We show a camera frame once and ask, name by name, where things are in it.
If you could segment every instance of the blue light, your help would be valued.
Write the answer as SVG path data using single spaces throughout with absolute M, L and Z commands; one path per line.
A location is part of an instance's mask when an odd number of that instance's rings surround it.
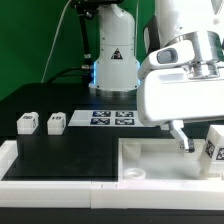
M 93 65 L 93 84 L 96 85 L 96 62 Z
M 140 64 L 140 62 L 138 61 L 138 70 L 140 69 L 140 67 L 141 67 L 141 64 Z

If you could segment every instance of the white box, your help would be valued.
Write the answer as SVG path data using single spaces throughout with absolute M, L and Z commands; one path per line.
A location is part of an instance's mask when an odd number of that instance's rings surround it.
M 31 135 L 39 125 L 38 113 L 25 113 L 17 121 L 17 131 L 19 135 Z
M 211 125 L 201 154 L 202 172 L 224 173 L 224 126 Z
M 53 113 L 47 122 L 48 135 L 62 135 L 65 127 L 65 113 Z

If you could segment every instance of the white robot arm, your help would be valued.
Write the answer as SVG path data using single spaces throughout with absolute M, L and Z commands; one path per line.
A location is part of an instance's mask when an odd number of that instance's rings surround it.
M 156 0 L 161 49 L 149 54 L 138 72 L 140 121 L 170 130 L 189 152 L 194 147 L 181 130 L 183 123 L 224 116 L 222 5 L 217 0 Z

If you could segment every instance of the black table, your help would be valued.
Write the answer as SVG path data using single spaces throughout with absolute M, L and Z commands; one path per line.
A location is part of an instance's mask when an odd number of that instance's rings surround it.
M 90 95 L 77 84 L 29 84 L 0 102 L 0 144 L 17 140 L 19 156 L 3 181 L 117 181 L 119 138 L 172 138 L 160 128 L 66 127 L 62 136 L 48 136 L 52 113 L 64 112 L 67 123 L 74 110 L 136 110 L 135 97 L 109 99 Z M 17 135 L 16 121 L 26 112 L 39 114 L 39 127 L 31 136 Z M 186 124 L 190 138 L 206 138 L 210 124 Z M 1 223 L 223 223 L 222 211 L 0 209 Z

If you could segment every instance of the green backdrop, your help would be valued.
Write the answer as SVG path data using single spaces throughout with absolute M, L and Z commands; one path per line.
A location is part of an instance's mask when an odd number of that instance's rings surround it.
M 120 7 L 134 17 L 138 0 L 125 0 Z M 0 3 L 0 100 L 27 83 L 41 82 L 61 12 L 67 0 L 7 0 Z M 145 57 L 142 30 L 154 13 L 154 0 L 139 0 L 138 50 Z M 87 21 L 93 58 L 99 54 L 97 18 Z M 83 63 L 81 31 L 77 13 L 68 8 L 46 79 Z M 80 82 L 80 79 L 66 79 Z

